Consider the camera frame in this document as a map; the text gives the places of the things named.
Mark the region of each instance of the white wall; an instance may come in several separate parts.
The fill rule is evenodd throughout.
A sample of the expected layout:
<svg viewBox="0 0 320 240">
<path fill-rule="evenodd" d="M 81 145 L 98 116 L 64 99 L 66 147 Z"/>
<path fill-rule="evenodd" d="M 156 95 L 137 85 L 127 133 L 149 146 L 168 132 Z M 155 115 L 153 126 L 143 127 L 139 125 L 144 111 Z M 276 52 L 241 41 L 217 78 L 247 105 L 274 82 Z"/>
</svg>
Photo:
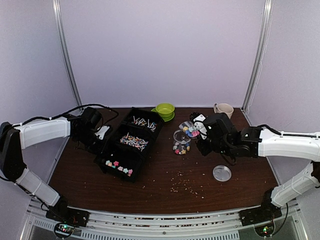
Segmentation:
<svg viewBox="0 0 320 240">
<path fill-rule="evenodd" d="M 320 1 L 276 0 L 261 75 L 249 108 L 254 125 L 291 132 L 320 131 Z M 281 183 L 308 160 L 270 158 Z M 298 198 L 313 240 L 319 239 L 320 191 Z"/>
<path fill-rule="evenodd" d="M 62 0 L 81 100 L 112 107 L 243 103 L 264 0 Z"/>
<path fill-rule="evenodd" d="M 53 116 L 76 105 L 68 82 L 52 1 L 0 0 L 0 123 Z M 47 180 L 62 140 L 23 151 Z M 15 240 L 30 198 L 0 181 L 1 239 Z"/>
</svg>

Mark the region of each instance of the white mug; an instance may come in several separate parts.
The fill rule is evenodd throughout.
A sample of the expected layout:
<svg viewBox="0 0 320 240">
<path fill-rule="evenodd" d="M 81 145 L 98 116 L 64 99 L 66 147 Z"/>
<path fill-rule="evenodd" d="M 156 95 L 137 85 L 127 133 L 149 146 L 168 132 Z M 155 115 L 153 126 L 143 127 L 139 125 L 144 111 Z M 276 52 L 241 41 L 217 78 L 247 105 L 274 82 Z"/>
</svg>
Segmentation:
<svg viewBox="0 0 320 240">
<path fill-rule="evenodd" d="M 216 103 L 213 105 L 213 110 L 216 114 L 218 113 L 225 113 L 227 114 L 228 118 L 231 119 L 232 114 L 234 113 L 234 108 L 226 103 Z"/>
</svg>

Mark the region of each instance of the dark brown tabletop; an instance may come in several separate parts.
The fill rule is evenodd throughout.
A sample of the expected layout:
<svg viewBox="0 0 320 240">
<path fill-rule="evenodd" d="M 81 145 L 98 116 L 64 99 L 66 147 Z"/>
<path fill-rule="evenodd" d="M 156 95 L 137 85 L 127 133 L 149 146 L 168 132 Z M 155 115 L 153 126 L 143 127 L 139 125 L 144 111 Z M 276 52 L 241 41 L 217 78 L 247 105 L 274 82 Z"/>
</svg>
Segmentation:
<svg viewBox="0 0 320 240">
<path fill-rule="evenodd" d="M 110 122 L 114 129 L 129 110 L 117 109 L 119 117 Z M 113 114 L 101 112 L 104 119 Z M 264 192 L 277 185 L 266 158 L 238 158 L 235 166 L 229 166 L 231 179 L 218 182 L 213 168 L 227 165 L 219 154 L 212 152 L 204 157 L 194 142 L 187 154 L 174 154 L 173 133 L 192 112 L 208 116 L 213 110 L 177 108 L 175 118 L 162 128 L 135 183 L 104 174 L 93 162 L 94 155 L 75 149 L 78 144 L 69 140 L 50 185 L 73 207 L 119 213 L 202 213 L 259 205 Z M 240 109 L 234 110 L 231 120 L 238 130 L 248 126 Z"/>
</svg>

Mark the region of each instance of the green plate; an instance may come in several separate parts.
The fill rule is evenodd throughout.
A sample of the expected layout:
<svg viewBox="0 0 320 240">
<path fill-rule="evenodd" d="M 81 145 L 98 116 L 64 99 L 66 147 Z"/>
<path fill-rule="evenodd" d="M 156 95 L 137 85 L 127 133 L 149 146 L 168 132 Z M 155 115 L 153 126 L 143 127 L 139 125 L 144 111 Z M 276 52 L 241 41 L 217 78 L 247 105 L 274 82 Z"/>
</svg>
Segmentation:
<svg viewBox="0 0 320 240">
<path fill-rule="evenodd" d="M 157 113 L 156 108 L 153 108 L 153 109 L 151 110 L 151 112 Z M 174 119 L 174 118 L 175 118 L 175 113 L 173 112 L 172 116 L 163 117 L 162 119 L 163 119 L 163 121 L 165 121 L 165 122 L 169 122 L 170 120 L 172 120 L 172 119 Z"/>
</svg>

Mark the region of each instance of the clear plastic jar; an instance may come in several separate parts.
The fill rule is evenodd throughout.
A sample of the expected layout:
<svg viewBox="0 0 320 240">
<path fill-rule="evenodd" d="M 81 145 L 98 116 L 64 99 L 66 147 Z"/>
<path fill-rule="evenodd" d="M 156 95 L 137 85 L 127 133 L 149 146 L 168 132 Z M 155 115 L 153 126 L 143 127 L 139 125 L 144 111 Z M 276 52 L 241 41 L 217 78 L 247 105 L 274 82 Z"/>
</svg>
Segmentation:
<svg viewBox="0 0 320 240">
<path fill-rule="evenodd" d="M 190 138 L 198 139 L 200 132 L 191 121 L 184 121 L 179 125 L 179 128 Z"/>
<path fill-rule="evenodd" d="M 173 134 L 173 151 L 175 154 L 184 155 L 190 151 L 191 139 L 182 131 L 177 130 Z"/>
</svg>

